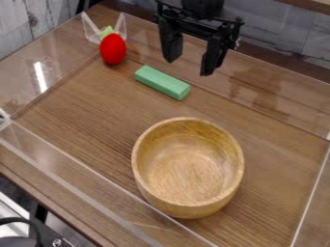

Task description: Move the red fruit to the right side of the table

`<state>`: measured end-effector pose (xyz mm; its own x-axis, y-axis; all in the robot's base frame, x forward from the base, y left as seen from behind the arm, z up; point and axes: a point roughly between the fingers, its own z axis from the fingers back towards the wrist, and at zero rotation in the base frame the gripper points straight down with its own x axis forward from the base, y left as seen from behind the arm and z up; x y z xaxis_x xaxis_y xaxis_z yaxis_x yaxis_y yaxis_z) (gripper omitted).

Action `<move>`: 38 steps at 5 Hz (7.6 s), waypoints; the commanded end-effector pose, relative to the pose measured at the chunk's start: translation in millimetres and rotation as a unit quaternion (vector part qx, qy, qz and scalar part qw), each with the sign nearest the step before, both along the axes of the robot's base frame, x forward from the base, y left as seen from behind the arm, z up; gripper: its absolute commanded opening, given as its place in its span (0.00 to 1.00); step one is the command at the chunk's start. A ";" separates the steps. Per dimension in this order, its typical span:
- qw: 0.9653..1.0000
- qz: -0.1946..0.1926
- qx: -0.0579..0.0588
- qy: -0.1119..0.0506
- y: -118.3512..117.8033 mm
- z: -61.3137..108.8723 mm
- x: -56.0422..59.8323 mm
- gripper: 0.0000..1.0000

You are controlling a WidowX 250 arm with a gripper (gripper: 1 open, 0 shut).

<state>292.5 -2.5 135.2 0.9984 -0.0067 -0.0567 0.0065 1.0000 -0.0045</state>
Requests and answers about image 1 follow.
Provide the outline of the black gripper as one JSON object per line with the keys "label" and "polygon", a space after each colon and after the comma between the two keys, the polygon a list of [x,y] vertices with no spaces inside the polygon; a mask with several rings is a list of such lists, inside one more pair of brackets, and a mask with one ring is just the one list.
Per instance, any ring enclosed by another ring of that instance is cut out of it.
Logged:
{"label": "black gripper", "polygon": [[201,55],[200,76],[208,76],[221,66],[244,24],[240,16],[221,17],[225,0],[155,0],[156,22],[164,59],[172,63],[183,52],[183,35],[207,39]]}

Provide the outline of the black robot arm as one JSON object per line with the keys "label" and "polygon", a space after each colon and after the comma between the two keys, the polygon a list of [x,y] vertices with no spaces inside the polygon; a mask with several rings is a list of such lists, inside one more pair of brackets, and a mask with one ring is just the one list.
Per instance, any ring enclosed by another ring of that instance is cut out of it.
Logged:
{"label": "black robot arm", "polygon": [[244,21],[239,16],[233,19],[217,16],[224,0],[179,1],[180,5],[175,6],[167,0],[155,0],[163,56],[168,63],[181,56],[183,35],[204,40],[200,76],[208,76],[221,67],[228,50],[237,47],[239,30]]}

